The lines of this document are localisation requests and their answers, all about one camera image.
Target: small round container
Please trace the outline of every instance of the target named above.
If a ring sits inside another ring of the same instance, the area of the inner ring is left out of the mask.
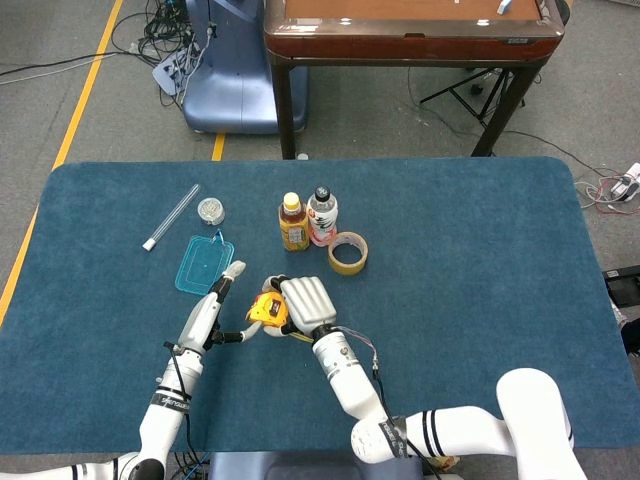
[[[205,198],[198,204],[198,215],[207,225],[219,225],[224,220],[224,208],[217,198]]]

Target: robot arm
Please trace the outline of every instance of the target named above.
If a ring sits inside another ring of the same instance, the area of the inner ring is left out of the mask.
[[[245,268],[233,262],[195,306],[177,345],[165,344],[171,359],[140,424],[141,449],[130,478],[164,478],[166,459],[178,434],[182,417],[188,415],[191,397],[202,374],[202,355],[219,333],[218,313],[237,276]]]
[[[391,421],[335,325],[336,310],[322,282],[281,276],[270,284],[281,289],[295,326],[314,339],[313,353],[340,405],[359,420],[351,445],[364,462],[410,455],[409,440],[425,457],[515,456],[520,480],[586,480],[572,451],[573,433],[560,392],[547,374],[518,369],[500,379],[497,395],[504,421],[478,407],[429,410]]]
[[[171,358],[140,424],[139,453],[128,453],[103,464],[79,464],[27,474],[0,473],[0,480],[164,479],[167,455],[182,418],[189,413],[191,396],[202,373],[202,355],[214,343],[224,343],[225,334],[219,331],[218,323],[220,307],[231,284],[244,268],[243,262],[233,262],[211,287],[209,294],[194,307],[178,344],[165,343],[170,349]],[[253,333],[247,329],[245,332],[227,334],[228,341],[236,338],[243,341],[245,335]]]

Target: table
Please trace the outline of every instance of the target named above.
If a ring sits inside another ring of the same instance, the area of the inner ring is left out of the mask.
[[[192,205],[143,250],[196,182]],[[335,273],[324,249],[282,248],[282,194],[320,183],[340,202],[338,228],[369,242],[356,276]],[[198,300],[174,280],[190,237],[215,232],[195,209],[207,196],[224,204],[224,237],[247,263],[224,330],[246,327],[266,276],[317,275],[338,322],[375,342],[393,412],[499,415],[500,376],[537,367],[558,382],[577,446],[640,443],[638,391],[561,161],[103,163],[55,170],[42,195],[0,330],[0,453],[139,448],[162,344]],[[370,351],[352,345],[368,366]],[[193,397],[196,449],[348,450],[353,419],[310,350],[265,334],[214,347]]]
[[[268,0],[282,156],[295,158],[290,70],[297,65],[492,67],[514,78],[473,156],[488,156],[540,68],[564,35],[555,2],[497,0]]]

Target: brown table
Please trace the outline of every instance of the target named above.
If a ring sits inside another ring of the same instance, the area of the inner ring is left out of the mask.
[[[487,156],[564,35],[553,0],[267,0],[282,157],[295,158],[289,72],[299,65],[492,67],[513,72],[472,155]]]

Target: masking tape roll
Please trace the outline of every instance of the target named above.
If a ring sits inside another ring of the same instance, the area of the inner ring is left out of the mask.
[[[342,263],[336,259],[333,255],[333,251],[338,247],[338,245],[349,244],[356,247],[360,250],[360,260],[356,263]],[[362,238],[357,233],[353,232],[340,232],[338,233],[328,248],[329,252],[329,265],[340,275],[355,275],[360,273],[360,271],[364,268],[364,264],[367,262],[367,257],[369,256],[369,247],[367,246],[367,242],[364,238]]]

